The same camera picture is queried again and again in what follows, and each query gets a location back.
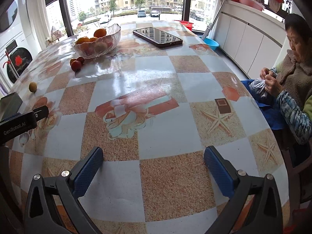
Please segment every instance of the car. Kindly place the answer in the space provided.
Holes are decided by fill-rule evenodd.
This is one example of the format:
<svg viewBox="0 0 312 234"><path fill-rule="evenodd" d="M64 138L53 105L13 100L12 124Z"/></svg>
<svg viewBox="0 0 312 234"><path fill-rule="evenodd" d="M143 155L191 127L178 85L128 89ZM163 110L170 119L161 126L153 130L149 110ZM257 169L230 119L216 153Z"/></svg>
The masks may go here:
<svg viewBox="0 0 312 234"><path fill-rule="evenodd" d="M108 23L112 19L110 14L105 14L100 21L100 24Z"/></svg>
<svg viewBox="0 0 312 234"><path fill-rule="evenodd" d="M190 17L198 21L204 21L204 16L194 11L190 12Z"/></svg>
<svg viewBox="0 0 312 234"><path fill-rule="evenodd" d="M159 13L158 13L158 11L151 11L150 16L151 17L158 17Z"/></svg>
<svg viewBox="0 0 312 234"><path fill-rule="evenodd" d="M138 11L138 17L146 17L145 10L139 10Z"/></svg>

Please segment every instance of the woman's hand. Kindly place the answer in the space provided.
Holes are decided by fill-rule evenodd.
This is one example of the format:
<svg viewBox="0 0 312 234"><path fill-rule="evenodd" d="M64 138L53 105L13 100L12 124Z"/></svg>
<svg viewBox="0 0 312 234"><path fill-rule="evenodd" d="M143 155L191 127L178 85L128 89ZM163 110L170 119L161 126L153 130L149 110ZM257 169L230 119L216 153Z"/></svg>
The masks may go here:
<svg viewBox="0 0 312 234"><path fill-rule="evenodd" d="M269 70L268 68L263 68L260 72L260 78L264 80L266 75L273 76L274 73L272 70Z"/></svg>
<svg viewBox="0 0 312 234"><path fill-rule="evenodd" d="M266 75L265 79L266 92L271 94L273 97L277 97L283 91L283 86L281 86L280 83L271 75Z"/></svg>

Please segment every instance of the blue gripper pad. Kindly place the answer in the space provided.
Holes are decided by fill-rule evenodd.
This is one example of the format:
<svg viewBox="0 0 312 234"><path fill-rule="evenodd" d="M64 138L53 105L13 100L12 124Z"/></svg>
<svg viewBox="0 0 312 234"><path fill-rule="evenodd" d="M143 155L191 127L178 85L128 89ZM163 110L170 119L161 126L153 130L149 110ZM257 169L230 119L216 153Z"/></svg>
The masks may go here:
<svg viewBox="0 0 312 234"><path fill-rule="evenodd" d="M101 167L102 163L103 151L101 148L97 148L74 179L72 193L75 198L85 195L85 192L87 192L91 181L93 180L97 170Z"/></svg>
<svg viewBox="0 0 312 234"><path fill-rule="evenodd" d="M224 159L221 155L216 151L216 149L212 149L213 146L207 147L204 152L204 161L213 175L216 183L218 184L219 189L221 190L223 196L231 198L235 192L234 180L231 175L226 170L224 164Z"/></svg>

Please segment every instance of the cabinet door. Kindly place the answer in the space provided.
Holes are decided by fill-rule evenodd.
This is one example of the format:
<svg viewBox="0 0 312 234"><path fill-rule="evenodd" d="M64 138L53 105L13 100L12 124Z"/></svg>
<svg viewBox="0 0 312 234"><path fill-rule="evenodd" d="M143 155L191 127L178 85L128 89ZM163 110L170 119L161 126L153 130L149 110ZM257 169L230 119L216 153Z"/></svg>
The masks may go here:
<svg viewBox="0 0 312 234"><path fill-rule="evenodd" d="M263 34L261 32L246 25L241 44L234 59L245 73L248 73L257 55L262 39Z"/></svg>
<svg viewBox="0 0 312 234"><path fill-rule="evenodd" d="M234 60L236 53L241 43L246 24L231 18L227 39L224 44L223 50Z"/></svg>
<svg viewBox="0 0 312 234"><path fill-rule="evenodd" d="M280 49L279 45L267 36L264 36L255 60L248 71L248 76L256 79L259 78L260 71L263 67L272 68L280 53Z"/></svg>
<svg viewBox="0 0 312 234"><path fill-rule="evenodd" d="M219 43L221 49L223 49L225 40L227 39L227 32L230 27L230 21L231 17L222 13L218 18L214 40Z"/></svg>

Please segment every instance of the woman's hair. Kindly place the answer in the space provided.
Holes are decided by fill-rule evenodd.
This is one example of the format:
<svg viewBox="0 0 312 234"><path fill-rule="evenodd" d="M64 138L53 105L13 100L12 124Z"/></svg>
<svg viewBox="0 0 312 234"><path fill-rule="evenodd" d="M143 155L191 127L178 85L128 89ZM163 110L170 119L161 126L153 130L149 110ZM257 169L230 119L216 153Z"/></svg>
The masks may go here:
<svg viewBox="0 0 312 234"><path fill-rule="evenodd" d="M308 43L309 38L312 38L312 31L305 19L297 14L289 14L285 18L285 30L292 28Z"/></svg>

